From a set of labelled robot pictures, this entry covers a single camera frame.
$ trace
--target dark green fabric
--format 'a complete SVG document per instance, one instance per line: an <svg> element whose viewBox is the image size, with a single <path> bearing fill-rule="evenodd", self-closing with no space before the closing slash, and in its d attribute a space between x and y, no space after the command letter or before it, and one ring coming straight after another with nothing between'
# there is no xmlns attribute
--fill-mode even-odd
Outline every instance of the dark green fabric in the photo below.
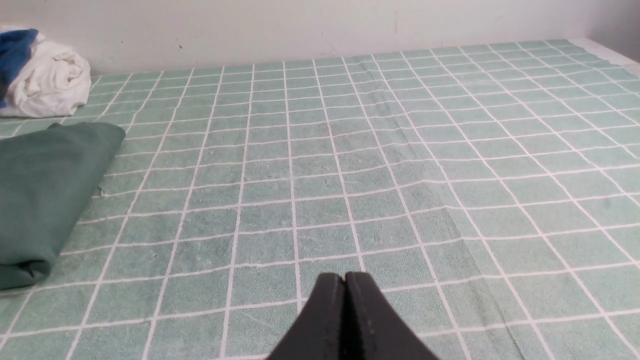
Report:
<svg viewBox="0 0 640 360"><path fill-rule="evenodd" d="M0 290L51 273L124 137L83 122L0 140Z"/></svg>

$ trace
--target mattress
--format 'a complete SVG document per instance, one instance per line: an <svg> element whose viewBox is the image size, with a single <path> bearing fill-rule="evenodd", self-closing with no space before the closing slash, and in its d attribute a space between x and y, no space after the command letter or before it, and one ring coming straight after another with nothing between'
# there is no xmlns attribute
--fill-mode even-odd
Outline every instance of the mattress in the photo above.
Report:
<svg viewBox="0 0 640 360"><path fill-rule="evenodd" d="M640 80L567 40L93 79L127 138L0 358L262 359L369 272L442 359L640 357Z"/></svg>

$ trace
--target white grid line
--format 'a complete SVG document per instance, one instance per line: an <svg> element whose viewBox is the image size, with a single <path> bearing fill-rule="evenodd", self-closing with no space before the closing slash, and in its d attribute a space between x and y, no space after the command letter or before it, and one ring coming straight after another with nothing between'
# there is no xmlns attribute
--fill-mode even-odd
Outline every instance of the white grid line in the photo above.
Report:
<svg viewBox="0 0 640 360"><path fill-rule="evenodd" d="M316 61L312 60L314 64L314 72L317 77L317 67ZM324 106L324 93L322 88L320 88L320 101L322 101L322 105ZM326 108L324 109L324 119L326 120L326 126L329 130L329 139L331 140L331 148L333 149L333 159L335 160L335 165L338 170L338 178L340 179L340 185L342 186L342 195L344 197L344 203L347 207L347 216L349 217L349 225L351 226L351 234L353 235L353 242L356 247L356 253L358 254L358 264L360 265L360 271L366 272L367 268L364 265L364 260L362 258L362 251L360 250L360 242L358 241L358 233L356 231L356 225L353 220L353 213L351 212L351 204L349 202L349 196L347 192L347 187L344 184L344 175L342 172L342 167L340 165L340 159L338 157L338 152L335 146L335 139L333 136L333 131L331 129L331 124L329 123L329 115L327 114Z"/></svg>
<svg viewBox="0 0 640 360"><path fill-rule="evenodd" d="M302 285L300 280L300 250L298 249L298 229L297 229L297 219L296 219L296 189L295 189L295 177L293 175L293 153L291 151L291 120L289 118L289 100L287 98L287 73L283 72L284 77L284 104L285 104L285 113L287 117L287 155L289 157L289 191L291 196L291 227L292 235L293 235L293 257L295 260L294 269L296 272L296 298L298 298L297 307L298 314L302 311Z"/></svg>
<svg viewBox="0 0 640 360"><path fill-rule="evenodd" d="M249 93L249 97L250 99L253 97L253 79L255 78L255 65L252 65L252 77L251 77L251 92ZM249 114L251 114L251 104L249 104ZM244 190L244 172L246 170L246 153L247 153L247 146L248 146L248 142L249 142L249 127L251 124L251 117L247 118L246 121L246 130L245 130L245 138L244 138L244 152L243 152L243 164L242 164L242 171L241 171L241 175L240 175L240 189L238 191L238 203L236 206L236 211L237 211L237 217L236 217L236 230L234 231L234 237L233 237L233 242L232 242L232 248L231 248L231 269L229 269L229 278L228 278L228 285L227 285L227 301L226 301L226 306L225 306L225 317L223 320L223 327L222 327L222 337L221 337L221 341L220 341L220 357L225 357L226 355L226 351L227 351L227 337L228 337L228 332L229 332L229 317L230 317L230 312L231 312L231 298L233 295L233 286L234 286L234 267L233 265L236 263L236 256L237 256L237 244L238 244L238 237L239 234L238 232L240 231L240 221L241 221L241 212L242 212L242 196L243 196L243 190Z"/></svg>

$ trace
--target bed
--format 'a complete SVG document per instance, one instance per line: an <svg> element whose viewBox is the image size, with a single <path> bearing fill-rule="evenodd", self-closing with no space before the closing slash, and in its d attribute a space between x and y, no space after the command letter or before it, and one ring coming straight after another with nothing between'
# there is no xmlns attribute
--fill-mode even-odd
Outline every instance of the bed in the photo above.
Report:
<svg viewBox="0 0 640 360"><path fill-rule="evenodd" d="M262 359L366 271L442 359L638 358L639 94L585 40L96 77L0 120L127 131L0 357Z"/></svg>

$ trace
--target white wall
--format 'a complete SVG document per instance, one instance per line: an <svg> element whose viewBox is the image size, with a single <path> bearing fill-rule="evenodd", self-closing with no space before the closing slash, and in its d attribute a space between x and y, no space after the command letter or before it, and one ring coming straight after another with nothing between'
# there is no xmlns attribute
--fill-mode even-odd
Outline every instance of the white wall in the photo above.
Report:
<svg viewBox="0 0 640 360"><path fill-rule="evenodd" d="M640 0L0 0L96 74L592 35L640 58Z"/></svg>

